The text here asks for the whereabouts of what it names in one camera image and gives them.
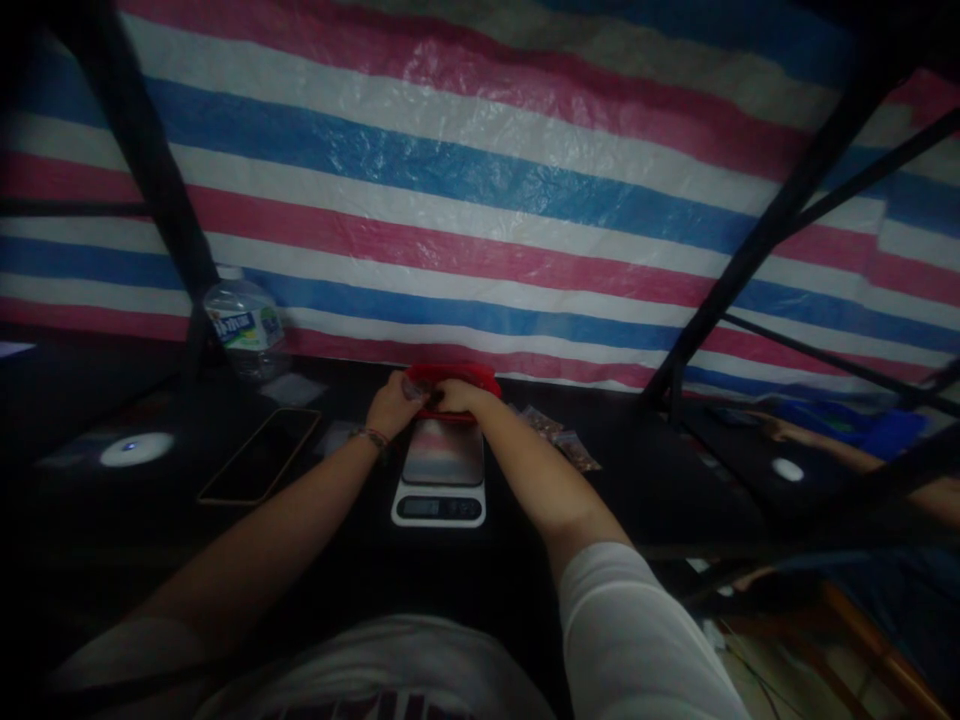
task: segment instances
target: metal frame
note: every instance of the metal frame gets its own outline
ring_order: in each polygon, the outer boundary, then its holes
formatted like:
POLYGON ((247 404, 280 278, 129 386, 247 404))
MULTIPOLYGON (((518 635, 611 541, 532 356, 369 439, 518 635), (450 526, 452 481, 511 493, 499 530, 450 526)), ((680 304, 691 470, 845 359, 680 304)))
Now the metal frame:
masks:
MULTIPOLYGON (((804 209, 827 173, 887 94, 919 66, 930 44, 939 40, 938 36, 949 38, 951 28, 956 27, 956 23, 952 22, 956 15, 951 15, 955 12, 955 6, 944 2, 935 13, 914 16, 906 29, 874 46, 804 157, 731 258, 720 279, 643 391, 641 398, 647 407, 662 406, 664 394, 669 391, 667 407, 671 425, 679 427, 681 422, 681 387, 687 363, 721 320, 891 390, 900 395, 902 408, 914 409, 925 405, 960 418, 960 405, 940 397, 944 389, 960 380, 960 358, 931 376, 923 386, 914 387, 729 312, 737 296, 777 245, 941 140, 960 131, 960 109, 954 108, 804 209)), ((957 471, 960 469, 960 454, 956 451, 958 444, 960 423, 955 423, 880 469, 862 476, 858 482, 811 509, 792 527, 784 528, 787 537, 796 538, 796 544, 787 552, 777 557, 717 563, 700 576, 682 602, 688 605, 698 603, 718 587, 761 565, 815 546, 818 539, 844 521, 862 517, 883 502, 903 497, 939 476, 957 471)))
POLYGON ((204 358, 220 352, 202 312, 204 294, 218 281, 216 265, 116 8, 110 0, 38 0, 29 19, 24 32, 42 23, 76 57, 143 202, 4 198, 0 217, 151 217, 193 303, 182 376, 194 380, 204 358))

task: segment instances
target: wooden chair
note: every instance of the wooden chair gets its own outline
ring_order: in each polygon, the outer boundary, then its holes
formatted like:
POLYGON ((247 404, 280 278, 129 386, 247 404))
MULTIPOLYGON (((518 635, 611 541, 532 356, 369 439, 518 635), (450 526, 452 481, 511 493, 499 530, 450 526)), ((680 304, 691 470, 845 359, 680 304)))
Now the wooden chair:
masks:
POLYGON ((786 645, 813 668, 858 720, 871 720, 871 715, 853 690, 833 671, 820 647, 809 640, 809 633, 839 635, 876 678, 890 689, 911 717, 950 720, 950 714, 907 659, 830 582, 822 581, 820 601, 813 607, 770 616, 723 616, 723 620, 738 635, 773 638, 786 645))

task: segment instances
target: plastic bag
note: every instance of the plastic bag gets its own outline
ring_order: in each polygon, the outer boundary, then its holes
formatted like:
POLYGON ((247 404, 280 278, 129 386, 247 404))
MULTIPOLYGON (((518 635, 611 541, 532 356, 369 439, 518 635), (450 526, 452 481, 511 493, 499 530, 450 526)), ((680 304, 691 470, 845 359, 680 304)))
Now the plastic bag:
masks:
POLYGON ((577 433, 573 430, 558 433, 553 438, 553 444, 560 448, 561 452, 567 456, 567 460, 580 472, 589 472, 590 470, 602 470, 600 463, 593 459, 587 448, 580 442, 577 433))
POLYGON ((527 421, 527 424, 540 433, 540 437, 547 440, 553 440, 553 437, 563 430, 563 425, 556 420, 551 420, 533 405, 527 405, 526 409, 520 413, 520 417, 527 421))

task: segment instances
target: water bottle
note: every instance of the water bottle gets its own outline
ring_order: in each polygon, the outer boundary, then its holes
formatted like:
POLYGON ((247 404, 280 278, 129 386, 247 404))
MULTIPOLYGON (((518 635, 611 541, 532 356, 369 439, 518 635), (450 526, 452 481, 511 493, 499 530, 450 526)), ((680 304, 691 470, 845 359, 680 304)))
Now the water bottle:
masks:
POLYGON ((221 282, 210 288, 203 307, 237 375, 266 382, 290 368, 277 304, 261 287, 243 279, 243 268, 217 265, 221 282))

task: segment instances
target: blue stripe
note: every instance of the blue stripe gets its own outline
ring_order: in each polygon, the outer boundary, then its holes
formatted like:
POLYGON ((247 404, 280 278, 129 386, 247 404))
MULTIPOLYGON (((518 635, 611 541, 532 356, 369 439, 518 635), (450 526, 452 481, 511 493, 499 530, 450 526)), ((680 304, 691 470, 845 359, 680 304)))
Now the blue stripe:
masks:
POLYGON ((0 235, 0 271, 183 290, 169 255, 0 235))
MULTIPOLYGON (((118 285, 181 289, 166 255, 0 236, 0 271, 33 277, 80 278, 118 285)), ((437 300, 307 280, 249 268, 245 275, 282 307, 408 325, 458 325, 498 335, 548 337, 633 350, 669 350, 680 329, 662 325, 508 308, 472 300, 437 300)))
MULTIPOLYGON (((880 148, 850 148, 824 181, 824 189, 837 187, 886 152, 880 148)), ((886 217, 891 220, 960 239, 960 212, 957 210, 960 208, 960 187, 901 171, 860 194, 886 201, 886 217)))
POLYGON ((553 10, 610 15, 668 37, 754 53, 799 80, 840 88, 856 61, 852 35, 786 0, 538 0, 553 10))
POLYGON ((869 310, 849 300, 756 278, 747 283, 733 306, 951 355, 960 354, 960 333, 953 330, 869 310))
POLYGON ((782 395, 801 398, 803 400, 837 400, 840 402, 861 402, 871 407, 882 406, 893 397, 892 393, 879 391, 876 393, 843 393, 836 390, 825 390, 807 385, 783 384, 766 380, 751 380, 750 378, 727 373, 705 370, 704 368, 687 366, 683 379, 685 383, 699 383, 715 388, 722 388, 742 393, 749 397, 759 398, 766 395, 782 395))
MULTIPOLYGON (((73 60, 48 53, 29 110, 106 123, 73 60)), ((756 218, 629 183, 436 142, 322 113, 160 80, 148 87, 171 142, 489 207, 733 253, 756 218)))
POLYGON ((669 350, 680 329, 663 325, 548 313, 476 300, 447 300, 305 280, 246 269, 244 274, 284 307, 305 307, 347 317, 407 325, 453 325, 497 335, 544 335, 573 342, 632 350, 669 350))
MULTIPOLYGON (((71 277, 121 285, 181 289, 166 255, 4 237, 0 270, 40 277, 71 277)), ((247 276, 284 307, 413 325, 453 325, 498 335, 548 337, 634 350, 669 350, 679 333, 670 326, 628 323, 573 313, 548 313, 473 300, 433 299, 308 280, 250 268, 247 276)), ((960 354, 960 333, 866 310, 856 303, 752 280, 734 307, 821 327, 859 332, 917 347, 960 354)))

